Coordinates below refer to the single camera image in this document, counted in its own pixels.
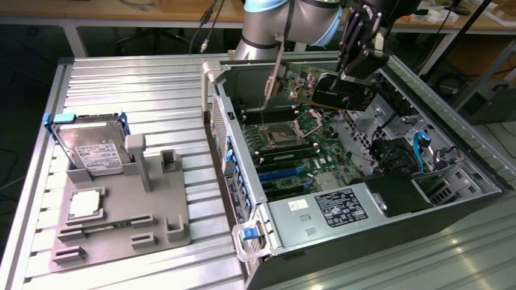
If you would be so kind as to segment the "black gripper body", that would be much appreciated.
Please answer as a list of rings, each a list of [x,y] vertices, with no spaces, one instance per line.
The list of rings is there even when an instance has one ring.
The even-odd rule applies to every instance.
[[[405,1],[356,1],[352,17],[373,30],[388,28],[405,14]]]

